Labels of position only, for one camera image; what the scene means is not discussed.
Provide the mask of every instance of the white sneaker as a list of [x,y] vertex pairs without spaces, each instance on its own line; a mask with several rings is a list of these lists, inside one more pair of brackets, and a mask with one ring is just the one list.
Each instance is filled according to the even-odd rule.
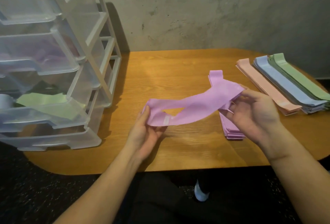
[[199,200],[199,201],[206,201],[208,199],[209,194],[210,194],[210,193],[205,194],[205,193],[202,192],[202,190],[199,187],[198,180],[196,182],[194,192],[195,192],[196,199]]

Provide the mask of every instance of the wood grain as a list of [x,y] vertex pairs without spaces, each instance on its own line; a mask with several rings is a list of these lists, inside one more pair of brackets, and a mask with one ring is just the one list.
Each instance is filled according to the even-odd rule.
[[[27,158],[49,172],[75,175],[102,173],[125,144],[136,115],[149,98],[182,99],[210,88],[208,73],[222,69],[224,78],[253,90],[253,83],[236,67],[238,59],[263,55],[240,49],[131,52],[123,55],[113,106],[105,109],[98,135],[102,144],[80,150],[25,152]],[[283,124],[316,159],[330,154],[329,112],[283,116]],[[220,117],[168,127],[162,141],[140,171],[229,168],[269,165],[250,140],[228,141]]]

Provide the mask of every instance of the black pants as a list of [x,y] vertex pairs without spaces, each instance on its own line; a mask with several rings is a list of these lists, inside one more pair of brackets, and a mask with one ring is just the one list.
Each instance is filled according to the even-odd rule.
[[206,202],[196,202],[162,173],[137,174],[115,223],[279,223],[258,185],[223,181]]

